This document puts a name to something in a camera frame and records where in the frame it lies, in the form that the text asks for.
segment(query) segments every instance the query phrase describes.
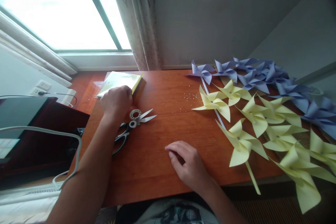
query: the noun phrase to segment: windowsill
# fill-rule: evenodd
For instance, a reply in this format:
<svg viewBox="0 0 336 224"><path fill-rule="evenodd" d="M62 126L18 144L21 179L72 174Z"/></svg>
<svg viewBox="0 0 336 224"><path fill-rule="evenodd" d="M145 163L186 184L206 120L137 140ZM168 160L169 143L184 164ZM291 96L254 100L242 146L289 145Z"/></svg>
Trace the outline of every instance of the windowsill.
<svg viewBox="0 0 336 224"><path fill-rule="evenodd" d="M133 53L126 52L62 52L58 55L78 71L137 71Z"/></svg>

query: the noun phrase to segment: scissor handle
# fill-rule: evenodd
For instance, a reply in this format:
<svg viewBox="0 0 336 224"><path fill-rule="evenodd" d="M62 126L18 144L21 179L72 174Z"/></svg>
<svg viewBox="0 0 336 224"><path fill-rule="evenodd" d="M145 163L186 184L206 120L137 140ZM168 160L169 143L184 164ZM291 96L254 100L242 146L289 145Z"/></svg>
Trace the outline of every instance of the scissor handle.
<svg viewBox="0 0 336 224"><path fill-rule="evenodd" d="M120 146L115 152L112 153L112 155L116 154L118 151L121 150L121 148L125 145L125 143L126 143L126 141L127 141L127 139L128 139L128 136L129 136L131 130L132 130L133 128L135 128L136 126L137 126L136 121L131 121L131 122L129 122L129 123L123 123L123 124L119 127L119 129L126 127L126 130L125 130L122 134L120 134L119 136L117 136L117 137L115 138L114 141L117 142L117 141L119 141L120 139L123 139L124 141L123 141L123 143L121 144L121 146Z"/></svg>

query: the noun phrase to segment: wooden desk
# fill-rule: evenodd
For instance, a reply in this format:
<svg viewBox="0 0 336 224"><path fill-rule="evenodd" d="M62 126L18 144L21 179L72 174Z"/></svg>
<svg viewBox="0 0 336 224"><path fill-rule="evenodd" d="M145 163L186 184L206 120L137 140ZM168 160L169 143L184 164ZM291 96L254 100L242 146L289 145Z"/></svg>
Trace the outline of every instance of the wooden desk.
<svg viewBox="0 0 336 224"><path fill-rule="evenodd" d="M178 140L188 142L197 148L208 172L220 185L251 180L245 165L229 168L233 146L218 127L215 112L191 110L202 106L203 103L199 94L201 79L187 76L190 73L191 70L143 72L143 80L133 95L134 102L130 111L135 108L143 112L153 109L148 116L156 114L157 117L132 130L126 145L113 157L113 168L104 206L189 192L190 189L178 178L171 166L168 153L164 150L166 145ZM219 87L224 86L218 77L213 77L213 82ZM209 91L218 90L211 84ZM246 103L247 101L241 99L237 106L242 109ZM235 106L230 107L230 111L231 123L223 118L228 129L244 117ZM81 157L102 116L103 111L98 101L83 135ZM243 129L255 136L252 124L248 120L244 121ZM259 139L262 143L265 142L262 136ZM273 151L267 149L265 151L270 158L278 160ZM249 163L256 179L283 174L273 162L267 161L253 151ZM70 171L73 170L74 164L73 161Z"/></svg>

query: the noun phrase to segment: hand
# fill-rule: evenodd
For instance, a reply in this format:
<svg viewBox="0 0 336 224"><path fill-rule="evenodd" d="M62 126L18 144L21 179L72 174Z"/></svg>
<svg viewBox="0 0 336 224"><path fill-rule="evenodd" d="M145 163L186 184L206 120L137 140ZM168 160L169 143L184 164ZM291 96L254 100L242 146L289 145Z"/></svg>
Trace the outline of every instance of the hand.
<svg viewBox="0 0 336 224"><path fill-rule="evenodd" d="M203 191L214 181L206 171L197 150L183 141L171 143L164 149L169 151L171 163L178 177L191 190L202 196ZM175 153L184 159L184 164L180 163Z"/></svg>
<svg viewBox="0 0 336 224"><path fill-rule="evenodd" d="M104 110L104 121L122 121L132 104L132 89L128 86L115 87L110 89L100 99Z"/></svg>

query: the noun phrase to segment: yellow paper pinwheel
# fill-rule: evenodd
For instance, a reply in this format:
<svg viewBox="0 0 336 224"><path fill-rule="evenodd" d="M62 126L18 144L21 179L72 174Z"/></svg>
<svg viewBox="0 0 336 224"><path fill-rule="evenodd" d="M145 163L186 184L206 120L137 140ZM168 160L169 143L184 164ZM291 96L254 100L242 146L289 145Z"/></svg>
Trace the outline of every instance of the yellow paper pinwheel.
<svg viewBox="0 0 336 224"><path fill-rule="evenodd" d="M295 125L268 126L266 133L270 139L264 143L264 147L273 151L289 151L297 143L292 134L306 132L308 130Z"/></svg>
<svg viewBox="0 0 336 224"><path fill-rule="evenodd" d="M311 157L328 165L336 175L336 145L323 142L312 129L310 129L309 153Z"/></svg>
<svg viewBox="0 0 336 224"><path fill-rule="evenodd" d="M279 124L284 121L289 122L292 125L301 127L301 118L295 114L292 110L282 105L284 102L290 100L292 97L281 97L273 101L267 101L260 97L261 102L264 104L267 110L262 113L266 117L266 120L270 124Z"/></svg>
<svg viewBox="0 0 336 224"><path fill-rule="evenodd" d="M245 100L250 100L252 98L246 89L234 86L233 82L234 79L230 80L225 87L219 88L216 86L225 95L225 98L229 98L229 106L235 105L239 102L240 98Z"/></svg>
<svg viewBox="0 0 336 224"><path fill-rule="evenodd" d="M251 123L256 137L260 137L268 126L268 123L263 115L263 111L267 108L256 105L254 96L249 100L246 106L238 109Z"/></svg>
<svg viewBox="0 0 336 224"><path fill-rule="evenodd" d="M199 87L199 92L201 93L202 101L204 106L193 108L194 110L214 110L217 109L218 112L230 122L230 108L222 101L224 99L224 94L222 92L214 92L206 94L202 86Z"/></svg>
<svg viewBox="0 0 336 224"><path fill-rule="evenodd" d="M267 160L268 157L261 142L255 137L243 131L242 122L244 120L245 118L240 119L235 125L232 126L230 130L224 129L217 121L216 122L234 147L229 166L232 167L245 163L254 184L255 190L257 191L257 194L260 195L260 191L248 163L248 159L251 150L254 150L260 156L264 157Z"/></svg>
<svg viewBox="0 0 336 224"><path fill-rule="evenodd" d="M280 163L274 163L295 182L302 214L321 201L321 195L311 176L336 183L336 177L326 169L311 163L308 151L298 144L289 149Z"/></svg>

